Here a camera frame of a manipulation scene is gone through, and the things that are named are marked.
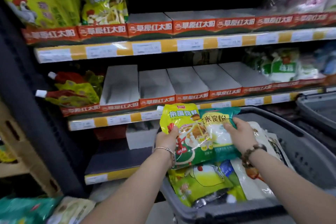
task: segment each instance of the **white cap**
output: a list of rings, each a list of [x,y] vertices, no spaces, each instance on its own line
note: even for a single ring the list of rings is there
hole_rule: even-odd
[[[56,73],[54,73],[54,72],[49,72],[48,76],[49,76],[51,79],[55,80],[55,78],[56,78]]]
[[[36,97],[45,98],[47,96],[47,91],[37,90],[35,93]]]
[[[157,108],[156,108],[156,111],[158,111],[159,113],[162,113],[163,112],[163,106],[158,105]]]

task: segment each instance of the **shelf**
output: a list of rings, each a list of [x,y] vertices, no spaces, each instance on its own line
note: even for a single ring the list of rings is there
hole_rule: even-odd
[[[272,93],[267,95],[258,95],[253,97],[242,97],[235,99],[209,101],[197,105],[199,109],[228,107],[228,106],[245,106],[245,105],[263,105],[281,102],[294,101],[298,94],[316,94],[322,93],[321,87],[310,88],[309,90],[287,91],[285,93]],[[127,113],[108,113],[108,114],[88,114],[82,116],[73,116],[68,119],[70,131],[107,127],[112,125],[140,122],[145,120],[158,120],[160,114],[156,109],[149,109]]]
[[[29,174],[29,170],[21,162],[16,164],[0,163],[0,178],[23,174]]]
[[[129,150],[126,139],[103,141],[85,171],[85,183],[128,178],[151,153],[151,147]]]
[[[39,63],[336,39],[336,27],[35,48]]]

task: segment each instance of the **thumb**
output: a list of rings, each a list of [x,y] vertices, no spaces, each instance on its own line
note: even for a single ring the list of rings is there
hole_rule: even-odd
[[[231,123],[224,122],[223,127],[226,129],[227,132],[231,134],[235,133],[237,130],[232,126]]]
[[[171,132],[169,133],[170,136],[176,138],[179,135],[179,128],[177,126],[174,126]]]

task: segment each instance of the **price tag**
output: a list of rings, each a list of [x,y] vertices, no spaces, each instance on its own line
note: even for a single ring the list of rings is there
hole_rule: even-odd
[[[37,51],[37,58],[40,63],[72,61],[69,48]]]
[[[219,103],[212,103],[212,108],[222,108],[222,107],[231,107],[231,101],[219,102]]]
[[[272,95],[272,103],[282,103],[291,101],[291,95],[289,93]]]
[[[107,182],[107,181],[108,181],[107,174],[85,177],[86,185],[102,183],[102,182]]]
[[[242,36],[217,37],[218,48],[239,47],[243,45]]]
[[[194,50],[203,50],[204,39],[196,38],[196,39],[185,39],[177,41],[177,51],[194,51]]]
[[[94,119],[74,120],[70,122],[71,131],[83,130],[83,129],[93,129],[95,127],[96,125],[95,125]]]
[[[118,115],[118,116],[111,116],[107,117],[107,124],[109,126],[124,124],[124,123],[131,123],[131,116],[130,115]]]
[[[87,46],[85,49],[88,59],[109,58],[117,56],[117,47],[113,44]]]
[[[277,44],[279,42],[279,34],[276,32],[257,35],[256,45]]]
[[[317,94],[319,93],[319,90],[316,89],[316,90],[308,90],[308,91],[302,91],[301,92],[303,95],[311,95],[311,94]]]
[[[263,97],[245,99],[245,105],[263,105],[263,104],[264,104]]]
[[[292,42],[304,42],[313,40],[313,30],[300,30],[292,32]]]
[[[333,92],[336,91],[336,87],[331,87],[331,88],[327,88],[326,92]]]
[[[330,28],[325,34],[325,39],[336,39],[336,28]]]
[[[142,112],[141,113],[141,120],[158,120],[161,118],[162,113],[158,111],[152,112]]]
[[[132,43],[134,55],[161,53],[161,42]]]

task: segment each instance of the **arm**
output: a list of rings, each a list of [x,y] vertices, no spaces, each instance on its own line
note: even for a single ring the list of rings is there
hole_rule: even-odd
[[[224,128],[230,133],[237,149],[244,154],[258,142],[247,122],[238,118],[233,121],[237,129],[229,123],[225,123]],[[253,152],[249,160],[296,223],[336,223],[334,196],[305,180],[262,149]]]
[[[169,135],[159,133],[156,147],[166,147],[174,151],[178,134],[176,126]],[[98,205],[81,223],[145,223],[162,180],[172,165],[170,152],[164,149],[155,150],[113,195]]]

